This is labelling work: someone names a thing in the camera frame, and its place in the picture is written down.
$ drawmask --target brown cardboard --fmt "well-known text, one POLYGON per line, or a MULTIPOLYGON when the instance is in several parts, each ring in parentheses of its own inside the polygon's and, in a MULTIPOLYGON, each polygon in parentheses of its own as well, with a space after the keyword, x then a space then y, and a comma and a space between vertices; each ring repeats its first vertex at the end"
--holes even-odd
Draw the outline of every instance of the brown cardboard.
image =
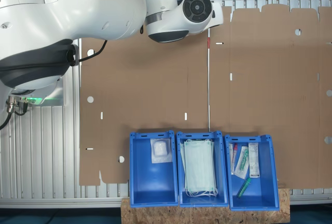
MULTIPOLYGON (((207 38, 158 44, 137 34, 82 64, 80 185, 100 185, 99 171, 104 183, 128 181, 130 132, 208 130, 207 38)), ((102 43, 84 39, 83 55, 102 43)))
MULTIPOLYGON (((319 8, 320 21, 314 9, 285 5, 237 9, 232 21, 231 8, 223 11, 225 23, 211 29, 211 131, 270 134, 284 188, 332 187, 324 142, 332 136, 332 8, 319 8)), ((127 182, 132 131, 207 131, 206 39, 158 44, 138 34, 82 64, 81 185, 99 185, 99 171, 105 183, 127 182)), ((82 53, 102 43, 84 39, 82 53)))
POLYGON ((332 136, 332 9, 320 8, 320 22, 314 9, 285 5, 237 9, 231 22, 231 9, 223 10, 225 24, 211 30, 212 130, 270 134, 279 181, 332 187, 332 146, 324 142, 332 136))

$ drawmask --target wooden board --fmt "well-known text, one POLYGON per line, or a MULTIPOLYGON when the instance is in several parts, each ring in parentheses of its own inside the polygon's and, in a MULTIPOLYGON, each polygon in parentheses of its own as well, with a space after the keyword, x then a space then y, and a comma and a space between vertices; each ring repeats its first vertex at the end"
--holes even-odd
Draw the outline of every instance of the wooden board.
POLYGON ((289 189, 279 189, 280 211, 232 212, 228 207, 146 207, 131 208, 129 199, 121 204, 122 224, 268 224, 291 220, 289 189))

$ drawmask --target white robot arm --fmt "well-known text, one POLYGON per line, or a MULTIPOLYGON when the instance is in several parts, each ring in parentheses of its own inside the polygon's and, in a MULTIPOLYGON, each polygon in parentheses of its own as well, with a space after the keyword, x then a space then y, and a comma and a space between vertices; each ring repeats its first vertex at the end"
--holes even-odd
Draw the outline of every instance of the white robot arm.
POLYGON ((73 40, 128 38, 144 21, 168 43, 222 24, 223 13, 210 0, 0 0, 0 113, 8 96, 52 86, 77 65, 73 40))

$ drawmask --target surgical mask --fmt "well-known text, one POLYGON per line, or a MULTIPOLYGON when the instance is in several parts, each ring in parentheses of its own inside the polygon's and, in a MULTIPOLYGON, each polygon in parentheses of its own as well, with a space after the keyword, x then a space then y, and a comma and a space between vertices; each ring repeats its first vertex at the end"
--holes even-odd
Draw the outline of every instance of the surgical mask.
POLYGON ((213 165, 213 142, 210 139, 204 141, 184 142, 185 160, 185 187, 188 196, 198 197, 202 195, 217 195, 213 165))

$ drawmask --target green syringe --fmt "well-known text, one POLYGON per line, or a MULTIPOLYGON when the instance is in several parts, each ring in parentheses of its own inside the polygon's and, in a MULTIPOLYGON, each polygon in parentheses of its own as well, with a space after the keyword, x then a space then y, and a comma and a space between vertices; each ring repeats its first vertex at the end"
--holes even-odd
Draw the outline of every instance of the green syringe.
POLYGON ((243 193, 245 192, 245 190, 246 190, 247 187, 249 186, 250 182, 251 182, 251 178, 248 177, 247 180, 246 180, 246 181, 244 182, 244 184, 242 185, 242 187, 241 187, 241 189, 240 189, 240 191, 239 191, 239 193, 238 193, 238 198, 240 198, 240 197, 243 195, 243 193))

